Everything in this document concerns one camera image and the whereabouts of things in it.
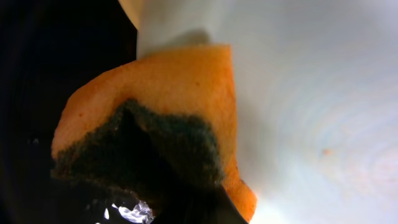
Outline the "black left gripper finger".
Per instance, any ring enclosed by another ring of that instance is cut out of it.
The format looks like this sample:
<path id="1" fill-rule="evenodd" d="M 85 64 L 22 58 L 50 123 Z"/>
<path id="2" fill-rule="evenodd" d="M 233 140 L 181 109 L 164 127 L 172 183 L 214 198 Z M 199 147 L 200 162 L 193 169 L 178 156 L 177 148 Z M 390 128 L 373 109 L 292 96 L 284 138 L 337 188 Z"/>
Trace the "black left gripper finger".
<path id="1" fill-rule="evenodd" d="M 152 221 L 153 224 L 248 224 L 225 189 L 187 189 L 174 198 Z"/>

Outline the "orange green sponge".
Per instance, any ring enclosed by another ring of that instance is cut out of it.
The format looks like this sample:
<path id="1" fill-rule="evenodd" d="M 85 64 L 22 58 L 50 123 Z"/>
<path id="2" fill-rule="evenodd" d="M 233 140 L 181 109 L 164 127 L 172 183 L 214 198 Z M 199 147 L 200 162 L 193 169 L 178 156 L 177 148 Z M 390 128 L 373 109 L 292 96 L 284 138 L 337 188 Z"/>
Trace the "orange green sponge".
<path id="1" fill-rule="evenodd" d="M 225 189 L 250 222 L 257 198 L 239 176 L 231 49 L 177 47 L 83 85 L 52 141 L 57 179 L 130 195 L 156 216 L 187 189 Z"/>

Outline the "light green plate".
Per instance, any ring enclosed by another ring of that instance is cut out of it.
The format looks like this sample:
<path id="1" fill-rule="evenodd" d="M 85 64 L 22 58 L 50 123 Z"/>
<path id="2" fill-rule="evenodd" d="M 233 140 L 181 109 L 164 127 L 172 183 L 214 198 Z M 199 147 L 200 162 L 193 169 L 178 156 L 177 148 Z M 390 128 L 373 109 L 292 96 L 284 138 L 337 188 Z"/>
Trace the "light green plate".
<path id="1" fill-rule="evenodd" d="M 139 55 L 232 47 L 253 223 L 397 222 L 397 0 L 152 0 Z"/>

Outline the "black round tray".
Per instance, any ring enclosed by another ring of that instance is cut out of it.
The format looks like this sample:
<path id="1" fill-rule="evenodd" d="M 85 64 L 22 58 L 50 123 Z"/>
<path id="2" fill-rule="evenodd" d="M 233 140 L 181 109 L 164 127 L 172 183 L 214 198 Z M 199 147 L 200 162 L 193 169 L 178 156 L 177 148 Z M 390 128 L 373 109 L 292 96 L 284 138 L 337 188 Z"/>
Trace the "black round tray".
<path id="1" fill-rule="evenodd" d="M 116 0 L 1 0 L 1 222 L 103 223 L 107 199 L 53 179 L 50 145 L 69 96 L 136 57 Z"/>

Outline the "yellow plate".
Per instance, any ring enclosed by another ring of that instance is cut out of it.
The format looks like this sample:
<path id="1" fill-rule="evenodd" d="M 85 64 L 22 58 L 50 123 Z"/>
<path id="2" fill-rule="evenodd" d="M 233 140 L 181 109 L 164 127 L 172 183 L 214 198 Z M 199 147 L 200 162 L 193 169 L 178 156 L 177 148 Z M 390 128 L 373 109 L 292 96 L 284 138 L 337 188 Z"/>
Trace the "yellow plate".
<path id="1" fill-rule="evenodd" d="M 143 0 L 118 0 L 128 19 L 139 30 L 139 21 L 142 11 Z"/>

